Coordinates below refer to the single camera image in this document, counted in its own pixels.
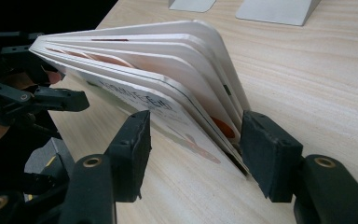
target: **black mechanical arm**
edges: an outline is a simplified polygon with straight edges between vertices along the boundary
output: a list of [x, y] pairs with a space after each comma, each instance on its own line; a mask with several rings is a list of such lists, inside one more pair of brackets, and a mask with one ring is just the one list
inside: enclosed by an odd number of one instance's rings
[[[28, 50], [39, 35], [0, 33], [0, 124], [29, 126], [57, 136], [35, 126], [33, 114], [42, 110], [81, 111], [89, 107], [89, 101], [83, 91], [52, 89], [44, 84], [48, 82], [45, 70], [57, 70]], [[22, 72], [38, 86], [22, 91], [4, 83], [6, 77]]]
[[301, 156], [302, 145], [265, 115], [245, 111], [242, 159], [273, 203], [296, 195], [298, 224], [358, 224], [358, 183], [345, 166], [323, 155]]
[[0, 224], [117, 223], [116, 202], [141, 197], [150, 150], [150, 112], [132, 114], [104, 154], [76, 162], [70, 181], [28, 202], [21, 192], [0, 191]]

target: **wooden table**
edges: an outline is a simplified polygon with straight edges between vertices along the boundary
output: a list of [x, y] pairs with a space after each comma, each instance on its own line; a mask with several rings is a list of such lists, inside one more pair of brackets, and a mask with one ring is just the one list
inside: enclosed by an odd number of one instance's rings
[[[323, 0], [305, 26], [235, 18], [242, 0], [206, 13], [168, 10], [168, 0], [119, 0], [98, 26], [203, 20], [223, 37], [251, 108], [304, 145], [303, 155], [341, 161], [358, 181], [358, 1]], [[105, 91], [66, 77], [91, 108], [51, 113], [75, 160], [102, 153], [127, 115]], [[266, 200], [234, 166], [222, 169], [152, 129], [143, 199], [119, 203], [119, 223], [296, 223], [292, 204]]]

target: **stack of cards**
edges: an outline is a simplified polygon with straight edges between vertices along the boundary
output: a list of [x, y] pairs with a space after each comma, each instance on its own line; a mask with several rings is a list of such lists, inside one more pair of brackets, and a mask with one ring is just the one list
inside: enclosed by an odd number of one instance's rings
[[172, 21], [39, 36], [30, 51], [138, 110], [158, 130], [219, 162], [241, 161], [241, 116], [249, 105], [218, 32], [203, 21]]

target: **white stand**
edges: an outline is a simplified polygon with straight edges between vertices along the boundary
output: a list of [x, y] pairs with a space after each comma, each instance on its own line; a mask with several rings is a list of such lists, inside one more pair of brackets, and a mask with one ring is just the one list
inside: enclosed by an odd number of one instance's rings
[[216, 0], [169, 0], [170, 10], [206, 12]]
[[244, 0], [238, 19], [302, 26], [321, 0]]

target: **wood grain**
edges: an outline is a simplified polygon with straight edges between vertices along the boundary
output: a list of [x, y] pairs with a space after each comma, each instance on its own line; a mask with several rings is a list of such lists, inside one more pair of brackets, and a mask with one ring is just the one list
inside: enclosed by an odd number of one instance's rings
[[[206, 13], [168, 10], [166, 0], [119, 0], [99, 29], [203, 20], [223, 37], [254, 111], [304, 145], [304, 155], [341, 161], [358, 181], [358, 1], [323, 0], [305, 26], [235, 18], [241, 0], [218, 0]], [[75, 159], [105, 150], [127, 114], [103, 91], [86, 90], [81, 113], [52, 113]], [[119, 223], [295, 223], [292, 204], [264, 199], [254, 180], [209, 164], [156, 130], [143, 199], [118, 205]]]

